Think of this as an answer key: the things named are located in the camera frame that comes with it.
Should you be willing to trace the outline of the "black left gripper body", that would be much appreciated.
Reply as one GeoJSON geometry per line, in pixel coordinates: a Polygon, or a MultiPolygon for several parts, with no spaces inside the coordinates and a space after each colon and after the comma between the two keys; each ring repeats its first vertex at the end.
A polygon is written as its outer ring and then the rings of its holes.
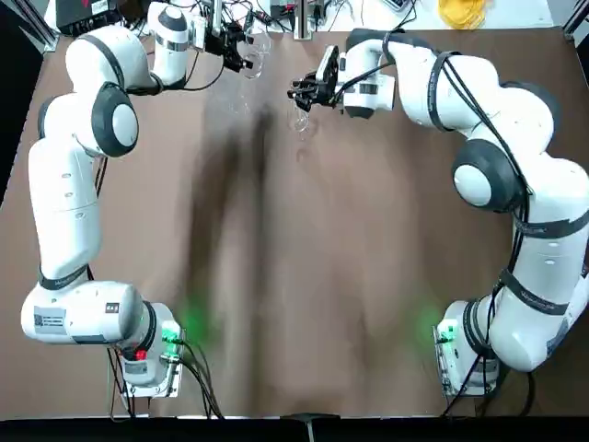
{"type": "Polygon", "coordinates": [[[226,26],[211,23],[205,31],[204,50],[210,54],[229,54],[230,38],[226,26]]]}

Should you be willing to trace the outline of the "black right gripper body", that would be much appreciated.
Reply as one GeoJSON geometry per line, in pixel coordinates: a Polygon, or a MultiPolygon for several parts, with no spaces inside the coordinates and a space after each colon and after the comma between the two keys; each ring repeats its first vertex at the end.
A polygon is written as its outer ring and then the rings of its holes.
{"type": "Polygon", "coordinates": [[[312,103],[314,105],[333,107],[336,102],[336,94],[339,84],[339,71],[328,69],[317,70],[314,75],[315,84],[312,91],[312,103]]]}

